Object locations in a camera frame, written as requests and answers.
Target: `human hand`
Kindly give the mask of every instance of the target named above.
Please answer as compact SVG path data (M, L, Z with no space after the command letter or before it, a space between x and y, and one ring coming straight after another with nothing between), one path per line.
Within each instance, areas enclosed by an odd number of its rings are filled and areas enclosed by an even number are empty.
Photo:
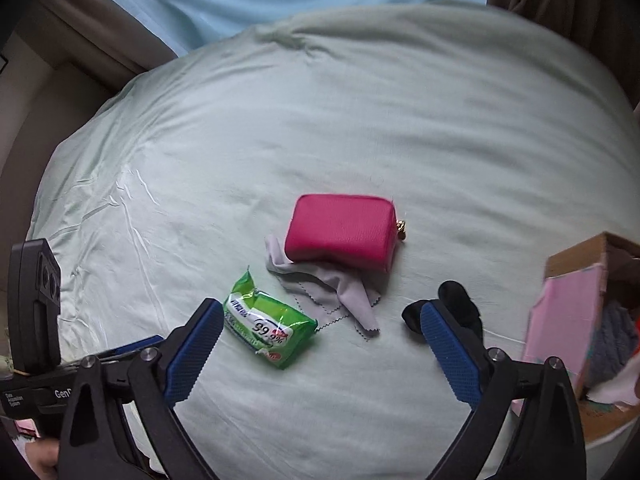
M40 480L56 480L60 442L55 438L38 438L24 446L31 469Z

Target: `pink pouch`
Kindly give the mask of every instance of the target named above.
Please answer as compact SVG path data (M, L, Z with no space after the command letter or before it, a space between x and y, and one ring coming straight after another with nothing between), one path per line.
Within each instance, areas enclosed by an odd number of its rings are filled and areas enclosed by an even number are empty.
M391 201L377 196L301 196L284 244L294 262L329 261L357 269L389 272L404 222Z

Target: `gray fuzzy fabric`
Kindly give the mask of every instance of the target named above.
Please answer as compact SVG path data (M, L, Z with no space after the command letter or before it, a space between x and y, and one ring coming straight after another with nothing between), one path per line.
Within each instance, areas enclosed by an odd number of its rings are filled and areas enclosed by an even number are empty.
M602 322L591 345L589 370L584 385L612 380L638 348L640 336L626 308L617 301L609 301L602 309Z

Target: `bolt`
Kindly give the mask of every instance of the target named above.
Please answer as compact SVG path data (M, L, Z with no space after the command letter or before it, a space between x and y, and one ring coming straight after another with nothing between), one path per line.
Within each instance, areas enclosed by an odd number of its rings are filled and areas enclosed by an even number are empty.
M140 358L143 361L149 362L153 361L158 355L158 350L150 346L149 348L145 348L142 352L140 352Z
M550 357L546 360L546 362L549 363L549 366L551 366L554 370L562 370L564 368L564 363L559 357Z
M82 358L80 366L82 368L92 368L97 360L98 359L95 358L95 355L88 355L87 357Z
M504 350L500 348L489 348L488 350L489 359L496 363L500 361L504 361L507 358L507 354L504 353Z

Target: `wet wipes pack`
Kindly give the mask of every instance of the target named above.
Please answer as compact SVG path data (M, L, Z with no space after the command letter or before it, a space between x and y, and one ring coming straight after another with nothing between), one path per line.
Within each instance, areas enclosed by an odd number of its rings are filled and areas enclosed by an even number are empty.
M318 327L315 319L255 288L249 271L236 282L223 308L226 326L278 368L300 352Z

